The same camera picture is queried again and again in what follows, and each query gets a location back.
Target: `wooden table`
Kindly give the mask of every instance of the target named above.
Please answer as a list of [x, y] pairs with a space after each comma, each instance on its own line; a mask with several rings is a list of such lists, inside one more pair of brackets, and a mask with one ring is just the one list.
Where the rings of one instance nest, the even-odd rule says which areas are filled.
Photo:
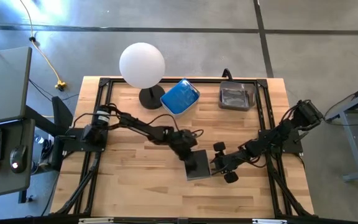
[[[99, 78], [84, 77], [75, 117], [93, 112]], [[277, 123], [288, 109], [285, 85], [281, 78], [268, 78], [267, 81]], [[167, 91], [173, 84], [163, 83], [161, 86]], [[260, 126], [256, 106], [248, 112], [222, 110], [218, 107], [218, 84], [202, 83], [195, 84], [195, 87], [201, 92], [198, 104], [177, 119], [180, 128], [204, 129], [194, 149], [206, 149], [211, 160], [214, 157], [214, 143], [224, 141], [227, 152], [232, 152], [240, 144], [257, 137]], [[121, 111], [142, 121], [148, 122], [167, 113], [163, 108], [143, 108], [138, 99], [139, 89], [128, 84], [114, 84], [112, 90], [111, 102], [117, 104]], [[265, 108], [263, 93], [261, 99]], [[78, 120], [77, 127], [90, 122], [91, 117], [85, 116]], [[114, 118], [110, 122], [113, 124], [117, 120]], [[162, 117], [153, 125], [173, 126], [173, 122], [169, 117]], [[51, 212], [61, 208], [76, 189], [83, 158], [84, 153], [76, 152], [64, 160]], [[304, 208], [313, 213], [301, 161], [285, 154], [283, 164], [288, 187]], [[233, 184], [225, 183], [220, 174], [188, 182], [183, 162], [168, 146], [155, 146], [144, 136], [128, 129], [110, 131], [99, 167], [92, 216], [273, 217], [266, 169], [243, 164], [236, 172], [239, 180]], [[277, 192], [280, 208], [284, 211], [281, 190]], [[88, 189], [85, 189], [82, 206], [86, 204], [87, 195]]]

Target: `black metal frame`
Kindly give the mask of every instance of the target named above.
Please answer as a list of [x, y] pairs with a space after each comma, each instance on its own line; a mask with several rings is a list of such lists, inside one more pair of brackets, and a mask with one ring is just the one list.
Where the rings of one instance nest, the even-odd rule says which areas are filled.
[[[231, 74], [228, 70], [224, 71], [222, 77], [227, 77], [228, 80], [232, 80]], [[161, 79], [160, 83], [178, 83], [181, 79], [182, 78], [163, 78], [163, 79]], [[216, 79], [216, 78], [188, 78], [188, 79], [192, 83], [217, 83], [217, 84], [219, 84], [223, 81], [222, 79]], [[255, 91], [255, 99], [256, 99], [256, 104], [257, 104], [257, 111], [259, 114], [259, 124], [260, 124], [261, 130], [266, 129], [265, 120], [264, 120], [264, 112], [262, 109], [262, 100], [261, 100], [260, 93], [259, 93], [259, 90], [261, 88], [263, 89], [263, 93], [264, 93], [266, 105], [267, 105], [267, 113], [268, 113], [267, 116], [268, 116], [269, 124], [270, 124], [271, 128], [274, 127], [275, 123], [274, 123], [274, 117], [273, 117], [273, 109], [272, 109], [272, 104], [270, 102], [270, 95], [269, 95], [267, 80], [266, 79], [240, 79], [240, 80], [235, 80], [235, 81], [239, 82], [239, 83], [253, 84], [255, 86], [255, 88], [257, 89], [257, 91]], [[107, 88], [107, 94], [106, 94], [106, 98], [104, 99], [104, 104], [110, 103], [112, 88], [113, 88], [114, 83], [125, 83], [125, 80], [123, 78], [100, 78], [98, 92], [96, 94], [96, 101], [94, 104], [94, 112], [96, 112], [97, 107], [102, 102], [102, 94], [103, 94], [103, 90], [105, 88]], [[91, 155], [90, 152], [85, 153], [83, 167], [82, 167], [82, 171], [81, 171], [80, 182], [83, 180], [83, 178], [86, 175], [86, 171], [88, 170], [88, 167], [90, 164], [90, 157], [91, 157], [90, 155]], [[271, 159], [270, 154], [268, 154], [268, 153], [265, 154], [265, 157], [266, 157], [266, 159]], [[276, 155], [276, 157], [277, 157], [278, 173], [285, 183], [285, 175], [284, 175], [282, 158], [278, 154]], [[96, 187], [96, 181], [98, 178], [98, 172], [97, 172], [98, 168], [99, 168], [99, 163], [97, 163], [96, 172], [95, 172], [93, 178], [91, 179], [88, 199], [87, 199], [86, 207], [84, 209], [84, 213], [88, 214], [88, 215], [91, 214], [91, 209], [92, 209], [92, 205], [93, 205], [94, 191], [95, 191], [95, 187]], [[279, 204], [278, 204], [278, 196], [277, 196], [277, 190], [275, 187], [275, 181], [269, 173], [268, 173], [268, 178], [269, 178], [269, 184], [270, 184], [270, 193], [272, 195], [274, 216], [275, 216], [275, 218], [278, 218], [280, 215], [282, 215], [282, 212], [281, 212]], [[285, 200], [285, 214], [292, 215], [290, 203], [285, 196], [284, 196], [284, 200]], [[74, 214], [80, 213], [81, 202], [82, 202], [82, 194], [79, 196], [78, 200], [75, 203]], [[143, 221], [144, 220], [158, 220], [158, 219], [159, 218], [157, 218], [157, 219], [156, 218], [146, 218], [146, 219], [142, 218]], [[241, 218], [240, 220], [242, 220], [242, 222], [244, 222], [244, 221], [248, 221], [249, 219]]]

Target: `black lamp base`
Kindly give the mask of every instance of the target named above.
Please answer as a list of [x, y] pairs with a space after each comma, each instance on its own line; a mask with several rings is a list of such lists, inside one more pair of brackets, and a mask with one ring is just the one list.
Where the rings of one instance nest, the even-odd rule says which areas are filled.
[[144, 108], [155, 110], [162, 106], [160, 98], [164, 94], [164, 89], [159, 85], [155, 85], [152, 88], [141, 90], [139, 93], [139, 101]]

